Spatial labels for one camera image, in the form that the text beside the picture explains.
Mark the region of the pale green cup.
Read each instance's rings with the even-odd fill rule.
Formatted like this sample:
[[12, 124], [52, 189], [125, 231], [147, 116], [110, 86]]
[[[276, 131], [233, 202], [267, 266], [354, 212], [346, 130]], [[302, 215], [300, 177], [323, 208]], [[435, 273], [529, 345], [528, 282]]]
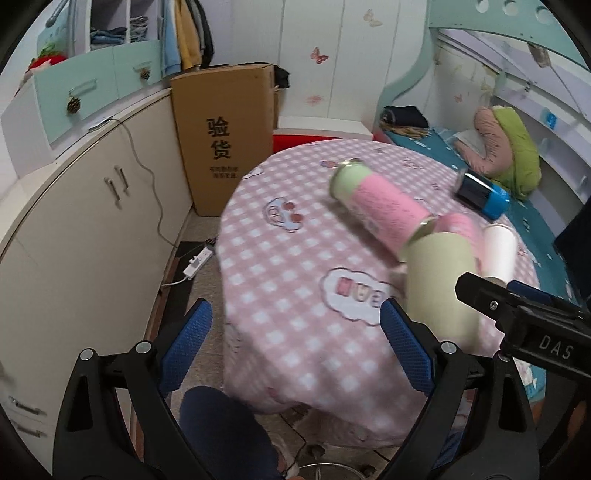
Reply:
[[407, 249], [405, 311], [427, 325], [440, 341], [452, 341], [464, 351], [476, 349], [479, 314], [457, 299], [457, 280], [476, 273], [477, 263], [468, 240], [456, 233], [427, 235]]

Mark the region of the tall pink green cup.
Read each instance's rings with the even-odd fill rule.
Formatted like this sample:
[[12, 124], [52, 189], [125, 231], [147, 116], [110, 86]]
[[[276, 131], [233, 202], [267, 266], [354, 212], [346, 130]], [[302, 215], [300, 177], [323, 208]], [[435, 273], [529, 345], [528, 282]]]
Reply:
[[339, 164], [329, 193], [400, 262], [413, 241], [434, 230], [435, 215], [358, 158]]

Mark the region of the green pink plush pillow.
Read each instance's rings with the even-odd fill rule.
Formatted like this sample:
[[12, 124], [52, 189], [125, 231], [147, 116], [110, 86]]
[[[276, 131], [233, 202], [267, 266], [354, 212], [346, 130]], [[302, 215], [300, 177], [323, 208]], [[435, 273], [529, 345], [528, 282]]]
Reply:
[[538, 149], [521, 117], [512, 107], [480, 107], [474, 126], [484, 145], [480, 155], [464, 140], [455, 148], [472, 170], [525, 201], [538, 188], [541, 167]]

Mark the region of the white pillow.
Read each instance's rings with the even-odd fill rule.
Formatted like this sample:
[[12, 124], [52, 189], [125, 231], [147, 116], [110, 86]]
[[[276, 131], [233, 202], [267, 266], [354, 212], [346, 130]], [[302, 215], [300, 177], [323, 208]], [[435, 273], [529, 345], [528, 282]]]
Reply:
[[476, 152], [481, 157], [486, 156], [486, 148], [484, 144], [483, 137], [481, 134], [475, 129], [468, 129], [460, 132], [456, 132], [454, 134], [454, 138], [457, 141], [462, 142], [471, 150]]

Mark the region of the pink checkered tablecloth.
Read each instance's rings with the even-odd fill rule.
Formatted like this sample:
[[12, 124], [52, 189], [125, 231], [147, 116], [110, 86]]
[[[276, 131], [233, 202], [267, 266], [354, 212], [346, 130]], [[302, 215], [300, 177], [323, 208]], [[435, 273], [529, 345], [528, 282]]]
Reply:
[[327, 140], [267, 158], [221, 216], [223, 389], [259, 414], [311, 407], [322, 441], [377, 448], [404, 440], [425, 396], [379, 324], [381, 303], [404, 294], [400, 264], [329, 194], [351, 158], [433, 214], [463, 211], [456, 171], [399, 146]]

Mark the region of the folded dark clothes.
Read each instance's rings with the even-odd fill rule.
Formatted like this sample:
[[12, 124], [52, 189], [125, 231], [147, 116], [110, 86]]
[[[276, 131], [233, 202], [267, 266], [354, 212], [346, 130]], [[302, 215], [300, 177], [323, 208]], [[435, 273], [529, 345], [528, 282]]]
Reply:
[[380, 115], [383, 130], [412, 139], [429, 135], [430, 126], [426, 117], [415, 106], [387, 106]]

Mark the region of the teal drawer cabinet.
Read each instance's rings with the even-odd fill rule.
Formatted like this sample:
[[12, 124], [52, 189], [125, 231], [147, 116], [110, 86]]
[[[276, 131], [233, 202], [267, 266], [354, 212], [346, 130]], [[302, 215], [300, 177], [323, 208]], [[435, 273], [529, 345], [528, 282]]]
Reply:
[[105, 47], [32, 75], [1, 116], [19, 178], [55, 159], [51, 145], [109, 105], [161, 81], [157, 40]]

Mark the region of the white butterfly wardrobe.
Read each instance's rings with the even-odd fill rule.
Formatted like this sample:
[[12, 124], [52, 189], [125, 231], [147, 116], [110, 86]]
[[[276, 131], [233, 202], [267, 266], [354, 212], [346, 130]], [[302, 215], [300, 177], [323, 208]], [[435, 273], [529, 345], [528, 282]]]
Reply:
[[214, 63], [264, 62], [290, 74], [283, 117], [372, 126], [419, 60], [425, 1], [206, 1]]

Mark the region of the large cardboard box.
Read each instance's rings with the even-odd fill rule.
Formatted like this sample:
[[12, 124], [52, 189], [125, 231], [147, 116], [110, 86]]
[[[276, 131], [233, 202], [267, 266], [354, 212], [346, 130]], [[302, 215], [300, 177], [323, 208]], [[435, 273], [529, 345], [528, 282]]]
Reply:
[[242, 177], [273, 153], [273, 65], [184, 73], [170, 86], [194, 208], [200, 216], [217, 217]]

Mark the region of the black bag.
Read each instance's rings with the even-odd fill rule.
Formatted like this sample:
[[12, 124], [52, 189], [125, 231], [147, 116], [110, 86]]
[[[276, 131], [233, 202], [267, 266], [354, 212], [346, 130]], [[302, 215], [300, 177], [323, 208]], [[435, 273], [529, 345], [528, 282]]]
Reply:
[[273, 66], [274, 87], [277, 89], [287, 89], [290, 87], [290, 72], [281, 68], [279, 65]]

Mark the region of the red strawberry plush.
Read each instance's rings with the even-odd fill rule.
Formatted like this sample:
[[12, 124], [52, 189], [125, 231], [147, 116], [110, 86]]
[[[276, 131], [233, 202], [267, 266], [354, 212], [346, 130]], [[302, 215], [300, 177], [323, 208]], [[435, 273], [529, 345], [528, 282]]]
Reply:
[[68, 57], [54, 43], [50, 42], [41, 49], [39, 56], [31, 61], [26, 73], [46, 69], [67, 59]]

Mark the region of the yellow hanging jacket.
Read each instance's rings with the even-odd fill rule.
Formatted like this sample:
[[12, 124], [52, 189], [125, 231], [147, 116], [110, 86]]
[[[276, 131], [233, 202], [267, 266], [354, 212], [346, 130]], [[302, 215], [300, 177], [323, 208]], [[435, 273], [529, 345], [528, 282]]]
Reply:
[[199, 67], [202, 56], [197, 27], [185, 0], [174, 2], [177, 46], [181, 60], [181, 70]]

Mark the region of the folded jeans stack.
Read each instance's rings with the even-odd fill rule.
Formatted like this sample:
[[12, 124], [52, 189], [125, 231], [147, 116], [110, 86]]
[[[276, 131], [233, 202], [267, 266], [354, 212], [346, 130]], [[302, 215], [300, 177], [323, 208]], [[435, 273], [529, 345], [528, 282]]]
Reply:
[[149, 18], [145, 15], [132, 17], [130, 27], [116, 27], [109, 30], [90, 29], [90, 43], [92, 45], [122, 45], [125, 43], [126, 35], [129, 35], [131, 43], [147, 39]]

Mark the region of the dark hanging coats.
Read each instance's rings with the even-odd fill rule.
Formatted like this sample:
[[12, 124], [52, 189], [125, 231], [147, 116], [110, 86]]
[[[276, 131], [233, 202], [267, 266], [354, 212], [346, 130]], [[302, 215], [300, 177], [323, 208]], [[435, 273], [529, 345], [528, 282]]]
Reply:
[[214, 56], [214, 43], [211, 27], [209, 27], [204, 7], [202, 7], [198, 0], [188, 0], [187, 4], [199, 36], [201, 52], [200, 68], [207, 69], [211, 66], [211, 61]]

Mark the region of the grey metal handrail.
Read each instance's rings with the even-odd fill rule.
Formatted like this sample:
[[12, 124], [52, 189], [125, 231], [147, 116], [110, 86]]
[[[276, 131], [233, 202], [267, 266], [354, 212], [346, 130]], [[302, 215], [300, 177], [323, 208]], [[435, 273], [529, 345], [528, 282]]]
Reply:
[[67, 26], [70, 17], [70, 6], [70, 0], [60, 0], [46, 20], [45, 28], [51, 29], [53, 27]]

